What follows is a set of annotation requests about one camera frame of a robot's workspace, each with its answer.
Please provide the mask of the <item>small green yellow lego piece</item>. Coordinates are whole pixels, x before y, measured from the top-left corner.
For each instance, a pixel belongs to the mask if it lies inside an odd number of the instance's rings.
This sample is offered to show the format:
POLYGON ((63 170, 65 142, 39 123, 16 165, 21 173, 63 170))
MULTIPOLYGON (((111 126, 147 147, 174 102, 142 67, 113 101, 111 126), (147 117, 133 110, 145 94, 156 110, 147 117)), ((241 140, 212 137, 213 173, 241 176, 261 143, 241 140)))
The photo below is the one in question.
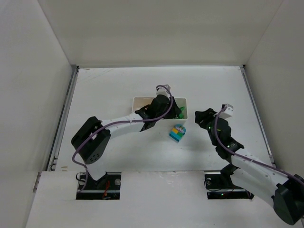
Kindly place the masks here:
POLYGON ((185 107, 182 106, 180 107, 180 114, 177 116, 178 119, 183 119, 184 118, 184 110, 185 110, 185 107))

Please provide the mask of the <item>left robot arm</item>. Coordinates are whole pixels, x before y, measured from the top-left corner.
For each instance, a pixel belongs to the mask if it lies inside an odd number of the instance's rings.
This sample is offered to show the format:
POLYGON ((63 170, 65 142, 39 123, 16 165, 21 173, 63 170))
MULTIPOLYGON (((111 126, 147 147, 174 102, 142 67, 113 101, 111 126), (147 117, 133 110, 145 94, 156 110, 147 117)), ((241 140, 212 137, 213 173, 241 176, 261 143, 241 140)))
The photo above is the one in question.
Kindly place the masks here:
POLYGON ((139 133, 154 126, 174 127, 184 125, 188 119, 185 99, 157 95, 150 99, 136 97, 131 114, 112 120, 89 117, 71 139, 76 154, 82 159, 81 165, 88 176, 95 181, 102 177, 97 162, 102 157, 110 140, 129 133, 139 133))

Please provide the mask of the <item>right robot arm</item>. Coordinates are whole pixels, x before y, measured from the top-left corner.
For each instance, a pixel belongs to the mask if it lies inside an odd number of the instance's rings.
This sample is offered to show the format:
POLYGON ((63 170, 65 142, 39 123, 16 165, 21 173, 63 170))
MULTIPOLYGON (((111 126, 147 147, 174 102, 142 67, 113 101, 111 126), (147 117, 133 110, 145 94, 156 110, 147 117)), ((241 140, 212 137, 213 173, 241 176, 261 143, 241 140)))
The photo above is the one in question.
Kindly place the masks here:
POLYGON ((219 112, 209 108, 195 112, 195 123, 205 129, 219 157, 228 162, 221 172, 232 185, 241 187, 270 205, 286 224, 294 225, 304 216, 304 180, 261 162, 231 136, 227 104, 219 112))

